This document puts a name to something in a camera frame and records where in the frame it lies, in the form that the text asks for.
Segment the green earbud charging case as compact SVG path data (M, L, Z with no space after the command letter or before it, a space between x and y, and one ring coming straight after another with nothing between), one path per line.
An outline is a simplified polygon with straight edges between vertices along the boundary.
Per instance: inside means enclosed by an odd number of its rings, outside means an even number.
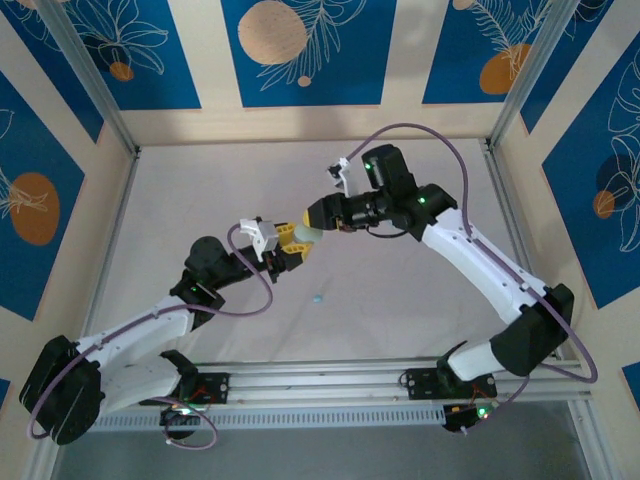
M308 227L304 224L297 224L293 231L293 242L296 244L315 245L323 238L323 231Z

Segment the left black control board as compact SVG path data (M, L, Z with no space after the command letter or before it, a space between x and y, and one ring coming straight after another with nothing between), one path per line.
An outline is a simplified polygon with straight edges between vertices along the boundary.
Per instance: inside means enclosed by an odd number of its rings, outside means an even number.
M200 426L201 419L191 411L170 406L160 413L159 425L167 438L182 441L195 433L195 430L187 430L187 427Z

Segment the black control board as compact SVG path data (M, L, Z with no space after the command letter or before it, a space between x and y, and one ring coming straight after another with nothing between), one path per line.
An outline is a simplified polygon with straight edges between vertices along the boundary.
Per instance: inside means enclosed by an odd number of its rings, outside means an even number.
M200 426L201 419L191 411L170 406L160 413L159 425L167 438L182 441L195 433L195 430L187 430L187 427Z
M444 406L444 428L453 433L465 433L488 419L497 409L489 404L453 404Z

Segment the right black control board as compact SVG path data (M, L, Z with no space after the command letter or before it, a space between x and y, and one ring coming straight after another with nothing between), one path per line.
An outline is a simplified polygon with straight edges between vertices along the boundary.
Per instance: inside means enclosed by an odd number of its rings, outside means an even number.
M488 419L497 409L489 404L453 404L444 406L444 428L453 433L465 433Z

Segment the aluminium table side rail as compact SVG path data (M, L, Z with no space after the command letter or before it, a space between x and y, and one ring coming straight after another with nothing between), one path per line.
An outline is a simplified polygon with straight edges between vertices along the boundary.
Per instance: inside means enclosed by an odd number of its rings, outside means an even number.
M516 212L515 203L510 196L510 190L502 173L501 165L491 150L487 139L480 140L483 158L485 160L489 176L491 178L496 198L500 206L502 216L508 231L511 242L514 261L522 267L526 272L538 277L535 268L531 263L531 258L527 250L527 246L522 235L523 230L519 222L520 217Z
M117 247L118 238L126 214L126 209L129 203L131 191L134 186L136 174L139 168L139 161L143 148L137 146L135 154L132 157L132 161L127 171L126 182L124 184L115 216L111 228L109 230L108 242L105 247L104 254L101 257L101 265L99 273L93 287L92 294L89 299L86 315L82 323L82 327L79 331L79 337L84 338L91 333L91 329L97 318L97 313L100 309L104 291L106 289L106 283L108 281L109 273L111 270L111 264Z

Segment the aluminium mounting rail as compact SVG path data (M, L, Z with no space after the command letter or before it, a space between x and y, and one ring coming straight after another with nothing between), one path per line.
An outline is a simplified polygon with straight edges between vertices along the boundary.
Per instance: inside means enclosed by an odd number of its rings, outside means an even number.
M231 408L292 408L295 406L346 406L407 403L407 390L399 383L411 368L436 368L433 358L202 363L198 373L225 372L230 375L225 404ZM528 377L502 371L493 374L497 395L471 400L415 400L442 404L493 400L569 401L591 397L591 387L575 380L582 368L576 362L555 362L538 367Z

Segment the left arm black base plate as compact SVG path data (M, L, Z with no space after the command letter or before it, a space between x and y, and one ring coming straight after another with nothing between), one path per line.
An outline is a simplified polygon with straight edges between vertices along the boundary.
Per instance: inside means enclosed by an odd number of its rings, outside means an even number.
M230 375L225 372L197 373L179 384L177 398L196 406L225 404L229 380Z

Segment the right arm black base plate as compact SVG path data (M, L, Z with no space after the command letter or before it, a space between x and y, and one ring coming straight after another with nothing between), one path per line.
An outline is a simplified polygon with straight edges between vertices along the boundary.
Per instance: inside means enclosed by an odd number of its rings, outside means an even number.
M491 374L461 381L444 369L411 368L401 374L399 383L407 390L410 400L471 400L474 395L483 398L497 395L496 382Z

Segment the aluminium frame post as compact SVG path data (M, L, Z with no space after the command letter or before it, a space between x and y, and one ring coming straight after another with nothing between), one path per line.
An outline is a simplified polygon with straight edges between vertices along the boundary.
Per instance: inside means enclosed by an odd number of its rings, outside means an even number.
M40 17L103 120L125 151L136 159L139 146L120 109L63 7L56 0L33 0Z
M520 113L527 117L525 131L535 128L597 28L588 16L591 6L581 0L548 0L547 15L487 139L490 152L497 151Z
M51 440L36 443L22 480L51 480L60 447Z
M600 450L586 402L569 400L568 407L590 478L591 480L600 480L602 473Z

